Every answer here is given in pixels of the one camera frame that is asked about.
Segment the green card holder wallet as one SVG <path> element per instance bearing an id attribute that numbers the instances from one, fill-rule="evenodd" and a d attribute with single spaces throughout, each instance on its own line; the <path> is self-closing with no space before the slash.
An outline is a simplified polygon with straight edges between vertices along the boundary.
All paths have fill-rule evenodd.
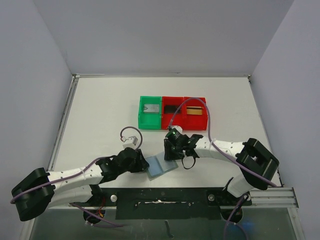
<path id="1" fill-rule="evenodd" d="M 179 167 L 175 160 L 165 160 L 164 152 L 147 157 L 145 160 L 149 164 L 146 172 L 150 180 L 173 171 Z"/>

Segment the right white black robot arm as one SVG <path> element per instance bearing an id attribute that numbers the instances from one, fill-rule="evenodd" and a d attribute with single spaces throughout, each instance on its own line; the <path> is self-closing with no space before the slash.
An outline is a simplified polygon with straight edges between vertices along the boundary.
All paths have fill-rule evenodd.
<path id="1" fill-rule="evenodd" d="M 213 140 L 208 136 L 187 136 L 176 128 L 170 128 L 164 138 L 164 159 L 183 160 L 192 157 L 230 161 L 240 168 L 241 174 L 233 176 L 222 192 L 223 200 L 235 204 L 241 196 L 252 189 L 265 191 L 276 187 L 272 182 L 279 168 L 279 160 L 257 139 L 245 142 Z"/>

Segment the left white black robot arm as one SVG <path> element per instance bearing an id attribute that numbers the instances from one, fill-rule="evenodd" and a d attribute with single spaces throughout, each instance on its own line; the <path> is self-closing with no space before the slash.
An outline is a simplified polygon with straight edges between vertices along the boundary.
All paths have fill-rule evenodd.
<path id="1" fill-rule="evenodd" d="M 99 185 L 114 181 L 124 173 L 141 173 L 149 164 L 140 149 L 127 147 L 117 155 L 98 157 L 85 167 L 71 170 L 33 170 L 11 191 L 22 222 L 32 220 L 50 207 L 69 203 L 100 203 Z"/>

